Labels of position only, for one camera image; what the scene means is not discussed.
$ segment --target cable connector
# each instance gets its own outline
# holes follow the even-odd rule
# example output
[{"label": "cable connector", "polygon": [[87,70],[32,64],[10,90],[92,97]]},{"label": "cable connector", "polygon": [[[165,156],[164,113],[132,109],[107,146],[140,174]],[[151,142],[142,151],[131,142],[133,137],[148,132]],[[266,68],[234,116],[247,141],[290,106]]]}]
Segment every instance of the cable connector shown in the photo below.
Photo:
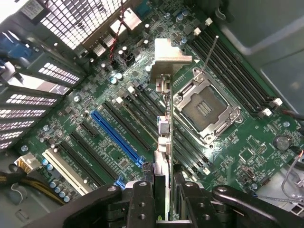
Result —
[{"label": "cable connector", "polygon": [[31,153],[20,156],[17,160],[15,160],[14,164],[21,167],[26,173],[33,172],[42,166],[37,158]]}]

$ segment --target blue pcie slot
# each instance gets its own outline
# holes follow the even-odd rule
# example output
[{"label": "blue pcie slot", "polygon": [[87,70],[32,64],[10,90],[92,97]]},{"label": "blue pcie slot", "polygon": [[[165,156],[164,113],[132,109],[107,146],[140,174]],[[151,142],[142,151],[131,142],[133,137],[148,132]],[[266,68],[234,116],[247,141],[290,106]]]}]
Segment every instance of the blue pcie slot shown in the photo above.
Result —
[{"label": "blue pcie slot", "polygon": [[140,157],[131,146],[110,126],[109,122],[104,119],[99,112],[94,110],[91,117],[102,127],[102,129],[112,138],[112,140],[120,146],[120,148],[130,157],[130,159],[141,168],[144,163],[144,157]]},{"label": "blue pcie slot", "polygon": [[114,182],[114,185],[120,187],[122,190],[125,189],[125,183],[123,182],[122,176],[119,176],[118,179]]}]

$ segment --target gray wire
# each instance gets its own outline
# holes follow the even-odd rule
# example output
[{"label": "gray wire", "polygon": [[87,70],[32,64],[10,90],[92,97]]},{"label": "gray wire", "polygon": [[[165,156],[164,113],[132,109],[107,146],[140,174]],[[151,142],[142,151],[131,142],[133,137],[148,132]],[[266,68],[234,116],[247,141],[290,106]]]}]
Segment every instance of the gray wire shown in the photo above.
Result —
[{"label": "gray wire", "polygon": [[287,191],[285,190],[285,184],[286,184],[286,181],[287,181],[287,178],[288,176],[290,175],[290,173],[292,172],[292,169],[294,168],[295,164],[299,161],[300,159],[300,156],[297,156],[297,158],[295,158],[294,162],[290,165],[286,175],[285,175],[285,178],[281,184],[281,189],[283,191],[283,193],[290,199],[293,199],[293,200],[304,200],[304,196],[298,196],[298,197],[295,197],[295,196],[291,196],[287,193]]},{"label": "gray wire", "polygon": [[262,199],[270,199],[273,201],[279,201],[279,202],[290,202],[290,203],[302,203],[302,201],[300,200],[295,200],[295,199],[282,199],[282,198],[274,198],[274,197],[268,197],[268,196],[258,196],[258,198],[262,198]]}]

